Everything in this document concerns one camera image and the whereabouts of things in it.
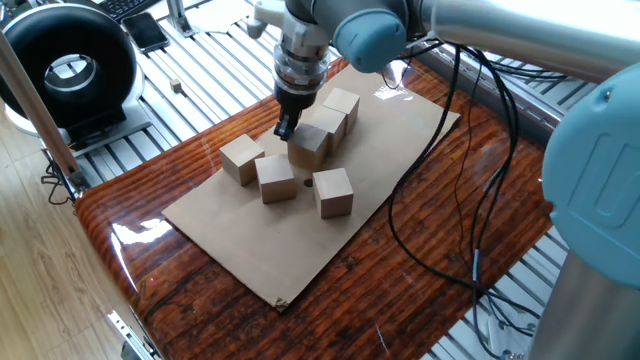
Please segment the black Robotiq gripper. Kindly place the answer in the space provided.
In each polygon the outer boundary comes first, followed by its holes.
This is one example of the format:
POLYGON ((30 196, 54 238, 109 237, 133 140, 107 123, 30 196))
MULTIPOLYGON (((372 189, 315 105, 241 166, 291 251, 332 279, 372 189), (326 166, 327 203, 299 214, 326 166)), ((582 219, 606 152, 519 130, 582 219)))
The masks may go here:
POLYGON ((274 134, 282 141, 287 141, 294 134, 302 111, 314 104, 317 92, 292 93, 281 85, 275 84, 273 95, 280 105, 279 121, 274 128, 274 134))

